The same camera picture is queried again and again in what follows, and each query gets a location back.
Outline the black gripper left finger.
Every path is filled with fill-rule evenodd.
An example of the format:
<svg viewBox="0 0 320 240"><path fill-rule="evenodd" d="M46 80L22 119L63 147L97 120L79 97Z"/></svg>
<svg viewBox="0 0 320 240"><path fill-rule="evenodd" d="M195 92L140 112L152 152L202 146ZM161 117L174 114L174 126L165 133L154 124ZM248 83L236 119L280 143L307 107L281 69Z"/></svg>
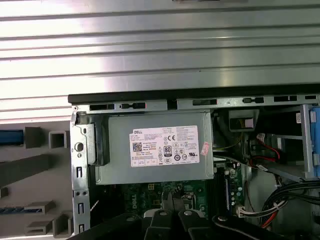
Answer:
<svg viewBox="0 0 320 240"><path fill-rule="evenodd" d="M71 237L72 240L170 240L174 221L173 193L162 194L162 208L143 217L126 212Z"/></svg>

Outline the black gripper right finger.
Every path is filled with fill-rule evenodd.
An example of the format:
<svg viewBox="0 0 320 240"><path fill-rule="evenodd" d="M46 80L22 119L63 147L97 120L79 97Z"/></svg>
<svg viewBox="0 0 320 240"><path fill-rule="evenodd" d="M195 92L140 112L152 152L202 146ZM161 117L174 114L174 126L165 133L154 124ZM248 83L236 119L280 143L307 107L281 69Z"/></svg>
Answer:
<svg viewBox="0 0 320 240"><path fill-rule="evenodd" d="M182 196L173 195L173 207L184 232L191 240L277 240L276 233L235 216L217 214L206 219L197 211L186 209Z"/></svg>

